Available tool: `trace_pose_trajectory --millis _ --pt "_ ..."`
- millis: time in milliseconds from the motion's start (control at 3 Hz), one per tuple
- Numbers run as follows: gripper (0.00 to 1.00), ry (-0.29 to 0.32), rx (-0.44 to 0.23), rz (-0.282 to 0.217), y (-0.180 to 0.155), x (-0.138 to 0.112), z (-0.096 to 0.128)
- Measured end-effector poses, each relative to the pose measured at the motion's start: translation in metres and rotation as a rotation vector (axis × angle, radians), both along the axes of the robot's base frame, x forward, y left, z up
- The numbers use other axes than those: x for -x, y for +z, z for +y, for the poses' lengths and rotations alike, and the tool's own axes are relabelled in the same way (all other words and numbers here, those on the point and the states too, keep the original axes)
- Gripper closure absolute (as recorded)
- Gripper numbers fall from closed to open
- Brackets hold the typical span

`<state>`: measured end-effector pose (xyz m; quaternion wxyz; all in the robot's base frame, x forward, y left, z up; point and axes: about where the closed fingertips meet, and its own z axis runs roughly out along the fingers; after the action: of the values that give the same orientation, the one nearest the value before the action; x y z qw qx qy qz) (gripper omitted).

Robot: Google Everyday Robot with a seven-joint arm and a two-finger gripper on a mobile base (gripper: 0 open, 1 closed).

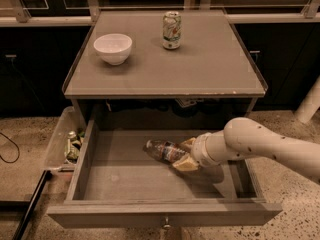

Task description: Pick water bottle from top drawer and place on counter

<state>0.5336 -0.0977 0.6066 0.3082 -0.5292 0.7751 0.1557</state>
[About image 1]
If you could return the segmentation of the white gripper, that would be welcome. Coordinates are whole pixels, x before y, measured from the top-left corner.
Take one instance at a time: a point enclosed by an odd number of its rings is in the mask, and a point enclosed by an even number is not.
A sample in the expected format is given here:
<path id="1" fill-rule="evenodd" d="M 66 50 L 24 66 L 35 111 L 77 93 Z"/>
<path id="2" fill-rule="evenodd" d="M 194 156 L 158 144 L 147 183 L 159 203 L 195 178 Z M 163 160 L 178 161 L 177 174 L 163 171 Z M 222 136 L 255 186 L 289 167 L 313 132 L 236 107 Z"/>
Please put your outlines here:
<path id="1" fill-rule="evenodd" d="M 212 159 L 206 149 L 206 141 L 210 136 L 209 133 L 199 135 L 197 138 L 192 137 L 180 143 L 180 147 L 190 154 L 184 155 L 181 159 L 174 162 L 172 166 L 181 172 L 196 171 L 201 167 L 210 167 L 217 164 Z"/>

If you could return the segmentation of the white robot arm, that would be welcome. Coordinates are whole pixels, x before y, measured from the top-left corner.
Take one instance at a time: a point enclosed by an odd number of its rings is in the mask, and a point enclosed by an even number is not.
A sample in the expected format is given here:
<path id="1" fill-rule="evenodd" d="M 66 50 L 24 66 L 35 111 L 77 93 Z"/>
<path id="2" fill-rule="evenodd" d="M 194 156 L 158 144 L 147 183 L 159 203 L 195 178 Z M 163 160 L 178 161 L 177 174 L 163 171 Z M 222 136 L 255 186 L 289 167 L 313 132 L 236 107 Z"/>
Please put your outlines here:
<path id="1" fill-rule="evenodd" d="M 233 118 L 223 130 L 199 135 L 189 148 L 173 163 L 175 169 L 195 171 L 225 161 L 266 157 L 320 183 L 319 144 L 277 134 L 247 117 Z"/>

